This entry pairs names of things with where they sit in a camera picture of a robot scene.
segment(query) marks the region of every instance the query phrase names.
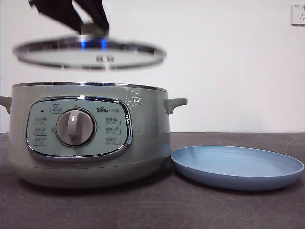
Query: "cooker side handle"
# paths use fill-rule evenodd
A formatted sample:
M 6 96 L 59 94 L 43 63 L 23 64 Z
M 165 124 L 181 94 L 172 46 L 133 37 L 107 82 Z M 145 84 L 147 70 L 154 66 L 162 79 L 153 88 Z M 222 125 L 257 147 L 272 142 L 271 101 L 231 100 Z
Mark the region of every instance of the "cooker side handle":
M 0 96 L 0 105 L 6 108 L 6 111 L 10 113 L 11 97 Z
M 176 107 L 187 105 L 187 99 L 166 99 L 163 103 L 166 113 L 171 115 Z

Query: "wall outlet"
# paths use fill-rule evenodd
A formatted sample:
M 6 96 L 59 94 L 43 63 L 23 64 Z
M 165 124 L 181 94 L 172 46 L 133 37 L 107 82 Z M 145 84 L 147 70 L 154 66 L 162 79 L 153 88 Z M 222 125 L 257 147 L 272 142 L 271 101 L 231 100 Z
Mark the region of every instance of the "wall outlet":
M 291 24 L 305 25 L 305 3 L 292 5 Z

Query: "silver knob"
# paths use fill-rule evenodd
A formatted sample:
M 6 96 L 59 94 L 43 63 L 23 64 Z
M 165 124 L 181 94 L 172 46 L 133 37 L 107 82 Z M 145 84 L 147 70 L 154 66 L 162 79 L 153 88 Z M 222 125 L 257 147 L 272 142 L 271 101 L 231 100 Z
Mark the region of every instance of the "silver knob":
M 86 143 L 94 132 L 94 122 L 89 114 L 80 110 L 63 113 L 56 124 L 57 137 L 65 144 L 79 146 Z

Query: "lid rim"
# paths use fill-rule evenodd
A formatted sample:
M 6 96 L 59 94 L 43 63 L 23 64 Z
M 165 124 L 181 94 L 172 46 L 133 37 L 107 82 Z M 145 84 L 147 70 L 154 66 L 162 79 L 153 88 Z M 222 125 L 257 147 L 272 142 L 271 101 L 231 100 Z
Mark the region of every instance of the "lid rim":
M 111 66 L 110 64 L 67 64 L 64 62 L 54 63 L 41 60 L 32 60 L 27 57 L 27 54 L 41 51 L 56 51 L 56 50 L 72 50 L 72 49 L 109 49 L 118 50 L 120 52 L 130 53 L 146 53 L 153 57 L 153 60 L 149 62 L 136 62 L 131 64 L 116 64 Z M 22 62 L 46 66 L 55 68 L 74 68 L 74 69 L 98 69 L 98 70 L 119 70 L 119 69 L 130 69 L 139 68 L 160 64 L 166 57 L 166 52 L 154 45 L 132 42 L 132 41 L 116 41 L 108 39 L 106 37 L 97 37 L 92 35 L 78 35 L 74 37 L 62 37 L 53 40 L 40 40 L 34 42 L 28 42 L 16 46 L 13 48 L 13 54 L 16 55 L 17 59 Z
M 103 87 L 121 87 L 121 88 L 142 88 L 166 92 L 167 90 L 161 87 L 151 87 L 145 85 L 136 84 L 124 84 L 124 83 L 100 83 L 100 82 L 30 82 L 30 83 L 18 83 L 12 86 L 12 88 L 17 87 L 27 87 L 27 86 L 52 86 L 52 85 L 75 85 L 75 86 L 103 86 Z

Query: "dark countertop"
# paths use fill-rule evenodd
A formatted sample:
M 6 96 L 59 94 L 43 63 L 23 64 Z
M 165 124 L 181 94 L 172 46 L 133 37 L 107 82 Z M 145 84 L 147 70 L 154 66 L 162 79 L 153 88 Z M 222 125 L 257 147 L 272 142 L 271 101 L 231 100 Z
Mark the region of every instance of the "dark countertop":
M 305 173 L 274 191 L 230 191 L 197 184 L 165 166 L 137 182 L 87 190 L 29 184 L 9 166 L 8 134 L 1 134 L 3 229 L 301 229 Z M 172 133 L 172 149 L 194 145 L 244 146 L 305 162 L 305 133 Z

